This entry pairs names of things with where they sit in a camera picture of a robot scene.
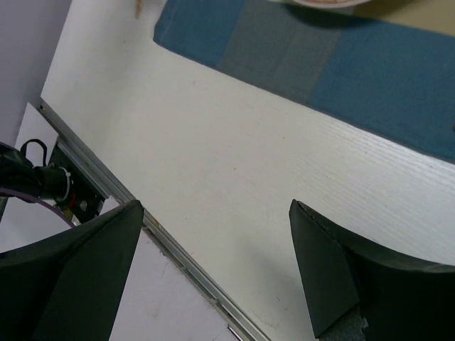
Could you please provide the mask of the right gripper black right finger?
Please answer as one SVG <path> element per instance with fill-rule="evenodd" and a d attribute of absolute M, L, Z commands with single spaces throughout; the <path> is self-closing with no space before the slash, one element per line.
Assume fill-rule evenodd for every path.
<path fill-rule="evenodd" d="M 316 339 L 454 339 L 453 266 L 384 247 L 298 200 L 289 220 Z"/>

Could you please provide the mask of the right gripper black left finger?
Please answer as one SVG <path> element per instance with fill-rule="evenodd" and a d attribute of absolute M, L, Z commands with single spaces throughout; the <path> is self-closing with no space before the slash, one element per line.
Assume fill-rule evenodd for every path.
<path fill-rule="evenodd" d="M 132 200 L 1 253 L 1 339 L 108 340 L 143 218 Z"/>

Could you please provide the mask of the blue yellow striped cloth placemat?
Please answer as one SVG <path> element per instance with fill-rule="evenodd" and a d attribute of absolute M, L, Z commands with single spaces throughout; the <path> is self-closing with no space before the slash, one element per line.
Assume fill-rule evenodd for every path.
<path fill-rule="evenodd" d="M 167 1 L 154 42 L 362 130 L 454 160 L 454 36 L 274 1 Z"/>

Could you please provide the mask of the gold fork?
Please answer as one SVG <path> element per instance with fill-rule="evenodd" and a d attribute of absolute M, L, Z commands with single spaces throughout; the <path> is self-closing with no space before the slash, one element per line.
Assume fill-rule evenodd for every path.
<path fill-rule="evenodd" d="M 139 19 L 143 8 L 143 0 L 136 0 L 135 17 Z"/>

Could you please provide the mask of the floral patterned ceramic plate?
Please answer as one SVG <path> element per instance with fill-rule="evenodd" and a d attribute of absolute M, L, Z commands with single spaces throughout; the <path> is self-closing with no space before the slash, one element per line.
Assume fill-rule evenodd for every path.
<path fill-rule="evenodd" d="M 295 4 L 314 9 L 342 9 L 370 2 L 370 0 L 291 0 Z"/>

